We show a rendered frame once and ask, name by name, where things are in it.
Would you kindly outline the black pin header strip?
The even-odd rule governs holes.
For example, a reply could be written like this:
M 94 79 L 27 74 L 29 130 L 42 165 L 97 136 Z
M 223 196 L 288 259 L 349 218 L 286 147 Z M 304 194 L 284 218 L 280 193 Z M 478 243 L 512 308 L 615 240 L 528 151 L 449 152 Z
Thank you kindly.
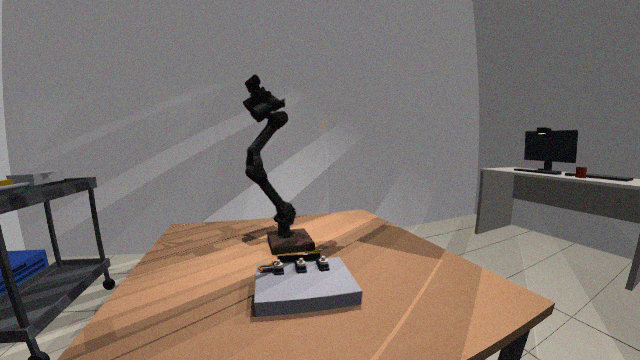
M 295 263 L 295 261 L 300 260 L 300 258 L 303 258 L 305 261 L 315 261 L 319 257 L 320 257 L 320 253 L 303 254 L 303 255 L 292 254 L 292 255 L 277 256 L 278 260 L 283 261 L 283 263 L 286 263 L 286 262 Z

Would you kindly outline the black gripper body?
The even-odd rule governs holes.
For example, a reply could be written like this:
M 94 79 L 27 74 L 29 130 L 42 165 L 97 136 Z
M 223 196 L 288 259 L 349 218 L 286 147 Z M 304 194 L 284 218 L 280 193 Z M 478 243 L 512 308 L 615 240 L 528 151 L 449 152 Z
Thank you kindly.
M 252 92 L 252 94 L 254 94 L 259 102 L 263 102 L 267 96 L 271 95 L 270 91 L 266 91 L 264 90 L 264 87 L 260 88 L 258 85 L 260 85 L 260 78 L 257 75 L 252 76 L 251 78 L 249 78 L 246 82 L 245 85 L 247 87 L 248 90 L 250 90 Z

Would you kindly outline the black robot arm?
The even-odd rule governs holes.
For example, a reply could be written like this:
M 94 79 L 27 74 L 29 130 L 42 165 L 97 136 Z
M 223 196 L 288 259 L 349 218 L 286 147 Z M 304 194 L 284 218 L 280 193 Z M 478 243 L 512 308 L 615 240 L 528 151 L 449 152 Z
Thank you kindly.
M 258 98 L 251 93 L 250 97 L 243 101 L 243 104 L 257 122 L 261 122 L 265 118 L 268 119 L 267 126 L 247 148 L 245 174 L 262 189 L 275 205 L 278 212 L 274 217 L 274 221 L 278 223 L 278 233 L 276 235 L 279 238 L 293 237 L 289 225 L 292 225 L 295 219 L 295 209 L 291 203 L 283 201 L 276 193 L 276 190 L 268 181 L 260 157 L 260 151 L 274 132 L 289 120 L 285 111 L 278 111 L 280 108 L 285 107 L 284 99 L 278 100 L 271 94 L 265 98 L 264 103 L 260 103 Z

